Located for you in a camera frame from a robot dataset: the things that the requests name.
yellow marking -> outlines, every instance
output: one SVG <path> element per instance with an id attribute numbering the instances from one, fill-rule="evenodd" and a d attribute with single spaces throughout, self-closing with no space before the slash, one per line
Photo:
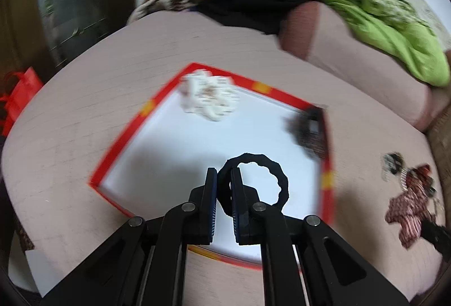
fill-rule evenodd
<path id="1" fill-rule="evenodd" d="M 271 86 L 262 84 L 261 82 L 254 82 L 252 85 L 252 90 L 264 95 L 268 95 L 271 92 L 272 88 Z"/>
<path id="2" fill-rule="evenodd" d="M 217 254 L 195 245 L 188 245 L 188 250 L 191 250 L 193 253 L 206 256 L 210 259 L 220 260 L 220 256 L 218 256 Z"/>
<path id="3" fill-rule="evenodd" d="M 139 112 L 142 117 L 146 117 L 155 108 L 155 103 L 153 100 L 149 100 L 145 103 L 141 111 Z"/>
<path id="4" fill-rule="evenodd" d="M 332 189 L 334 186 L 333 171 L 325 172 L 321 175 L 321 190 Z"/>

red plastic bag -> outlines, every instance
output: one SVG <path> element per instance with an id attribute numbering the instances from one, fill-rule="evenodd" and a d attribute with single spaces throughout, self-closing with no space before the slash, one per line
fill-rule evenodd
<path id="1" fill-rule="evenodd" d="M 8 113 L 6 119 L 0 121 L 0 124 L 3 125 L 2 135 L 5 137 L 10 132 L 13 123 L 17 120 L 22 110 L 44 85 L 31 67 L 25 73 L 7 73 L 4 78 L 4 83 L 6 84 L 6 81 L 12 76 L 19 78 L 18 83 L 13 88 L 13 91 L 11 91 L 11 94 L 4 94 L 0 97 L 0 101 L 5 102 L 5 110 Z"/>

beige cushion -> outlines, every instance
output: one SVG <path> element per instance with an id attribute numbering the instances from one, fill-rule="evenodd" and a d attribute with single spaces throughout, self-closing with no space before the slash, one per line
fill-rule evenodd
<path id="1" fill-rule="evenodd" d="M 451 50 L 445 52 L 448 64 L 451 65 Z M 451 103 L 451 83 L 443 88 L 432 87 L 431 116 L 435 119 Z"/>
<path id="2" fill-rule="evenodd" d="M 409 165 L 430 163 L 438 183 L 425 136 L 357 88 L 279 50 L 274 37 L 195 12 L 157 12 L 100 41 L 50 80 L 13 126 L 2 158 L 8 193 L 53 266 L 69 273 L 125 221 L 88 177 L 142 104 L 191 61 L 327 105 L 333 227 L 407 298 L 434 283 L 441 255 L 424 240 L 405 250 L 400 226 L 384 221 L 401 188 L 394 177 L 381 179 L 380 166 L 382 153 L 399 151 Z M 190 253 L 186 274 L 190 305 L 263 304 L 258 271 Z"/>
<path id="3" fill-rule="evenodd" d="M 306 3 L 294 9 L 284 24 L 280 44 L 368 94 L 417 129 L 424 130 L 431 122 L 430 88 L 389 55 L 355 39 L 330 7 Z"/>

white crumpled paper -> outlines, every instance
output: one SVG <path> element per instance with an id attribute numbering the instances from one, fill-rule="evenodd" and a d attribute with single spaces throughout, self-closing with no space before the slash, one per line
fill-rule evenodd
<path id="1" fill-rule="evenodd" d="M 183 76 L 180 90 L 185 112 L 197 113 L 212 121 L 220 121 L 235 111 L 240 100 L 232 78 L 212 76 L 207 70 Z"/>

sofa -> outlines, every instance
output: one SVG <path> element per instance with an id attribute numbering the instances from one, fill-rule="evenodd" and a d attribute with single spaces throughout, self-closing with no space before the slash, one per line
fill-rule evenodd
<path id="1" fill-rule="evenodd" d="M 423 239 L 409 250 L 401 246 L 400 226 L 384 220 L 389 199 L 401 187 L 395 177 L 381 178 L 381 155 L 398 151 L 409 166 L 431 165 L 443 200 L 426 136 L 359 88 L 281 50 L 276 37 L 222 26 L 197 12 L 156 12 L 100 41 L 46 84 L 15 123 L 3 153 L 5 183 L 25 230 L 55 267 L 67 274 L 123 223 L 86 185 L 87 177 L 141 104 L 193 61 L 326 106 L 334 169 L 332 227 L 407 299 L 434 285 L 441 254 Z M 43 202 L 47 197 L 58 200 Z M 51 208 L 66 216 L 56 217 Z M 443 211 L 437 222 L 445 223 Z M 263 304 L 259 271 L 189 254 L 186 272 L 187 304 Z"/>
<path id="2" fill-rule="evenodd" d="M 296 7 L 283 23 L 280 47 L 348 82 L 420 131 L 451 101 L 451 88 L 412 77 L 402 62 L 355 39 L 345 21 L 319 2 Z M 451 51 L 446 52 L 451 60 Z"/>

